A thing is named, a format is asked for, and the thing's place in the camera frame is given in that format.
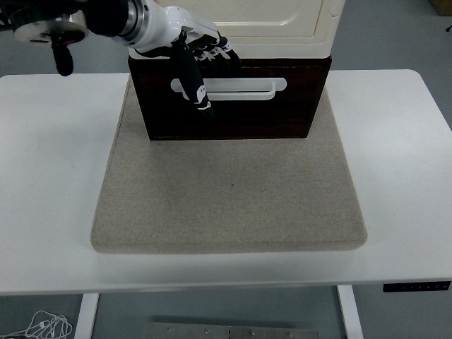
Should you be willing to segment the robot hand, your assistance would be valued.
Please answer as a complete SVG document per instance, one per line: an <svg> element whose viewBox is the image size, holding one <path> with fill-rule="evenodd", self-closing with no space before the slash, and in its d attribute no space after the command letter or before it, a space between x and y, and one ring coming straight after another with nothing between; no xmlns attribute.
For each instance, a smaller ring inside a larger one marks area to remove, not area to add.
<svg viewBox="0 0 452 339"><path fill-rule="evenodd" d="M143 24L132 47L143 57L169 58L188 100L206 119L213 119L200 67L238 72L241 61L229 41L214 22L185 8L163 7L154 1L144 1L139 8Z"/></svg>

